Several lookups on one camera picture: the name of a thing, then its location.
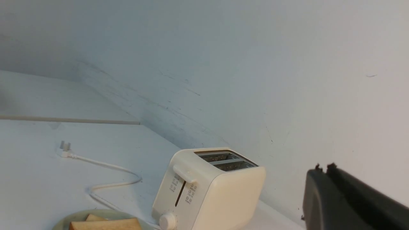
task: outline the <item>green plate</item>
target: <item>green plate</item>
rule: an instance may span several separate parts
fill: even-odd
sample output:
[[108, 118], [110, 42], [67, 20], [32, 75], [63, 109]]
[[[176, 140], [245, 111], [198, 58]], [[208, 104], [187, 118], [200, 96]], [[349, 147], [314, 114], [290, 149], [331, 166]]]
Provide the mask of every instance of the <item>green plate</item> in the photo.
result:
[[[87, 219], [89, 214], [100, 216], [108, 220], [122, 220], [122, 219], [135, 218], [134, 216], [128, 213], [119, 212], [119, 211], [115, 211], [111, 209], [90, 209], [90, 210], [76, 212], [69, 216], [66, 216], [65, 218], [60, 220], [52, 228], [52, 230], [68, 230], [68, 228], [70, 227], [71, 221], [85, 221], [85, 219]], [[139, 220], [139, 223], [141, 224], [142, 230], [154, 230], [154, 228], [150, 226], [149, 224], [147, 224], [145, 221], [139, 218], [138, 220]]]

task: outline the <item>toast slice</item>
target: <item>toast slice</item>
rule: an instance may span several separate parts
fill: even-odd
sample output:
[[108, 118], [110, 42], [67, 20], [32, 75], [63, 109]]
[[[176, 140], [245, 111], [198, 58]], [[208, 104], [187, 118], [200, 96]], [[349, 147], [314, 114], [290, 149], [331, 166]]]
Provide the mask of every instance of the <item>toast slice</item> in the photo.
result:
[[107, 219], [104, 219], [102, 217], [89, 214], [85, 221], [107, 221]]
[[70, 230], [142, 230], [137, 218], [71, 222]]

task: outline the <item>black object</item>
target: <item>black object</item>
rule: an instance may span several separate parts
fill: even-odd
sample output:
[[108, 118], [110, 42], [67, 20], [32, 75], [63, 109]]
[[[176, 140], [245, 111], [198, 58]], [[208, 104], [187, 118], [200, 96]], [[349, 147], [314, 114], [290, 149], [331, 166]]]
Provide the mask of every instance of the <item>black object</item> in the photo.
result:
[[406, 206], [335, 164], [307, 172], [303, 211], [308, 230], [409, 230]]

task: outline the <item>toaster control button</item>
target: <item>toaster control button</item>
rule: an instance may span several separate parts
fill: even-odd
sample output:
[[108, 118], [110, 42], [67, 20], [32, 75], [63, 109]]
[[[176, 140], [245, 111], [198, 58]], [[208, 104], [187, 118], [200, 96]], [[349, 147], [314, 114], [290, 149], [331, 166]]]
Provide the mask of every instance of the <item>toaster control button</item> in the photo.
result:
[[175, 216], [167, 212], [159, 218], [159, 226], [162, 230], [173, 230], [176, 227], [176, 218]]

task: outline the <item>toaster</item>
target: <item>toaster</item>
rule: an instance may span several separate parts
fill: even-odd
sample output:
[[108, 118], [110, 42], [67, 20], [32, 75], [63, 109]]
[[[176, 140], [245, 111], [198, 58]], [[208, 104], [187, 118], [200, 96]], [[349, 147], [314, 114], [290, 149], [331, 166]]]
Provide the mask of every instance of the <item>toaster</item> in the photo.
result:
[[235, 230], [252, 218], [265, 168], [229, 148], [172, 157], [152, 208], [162, 230]]

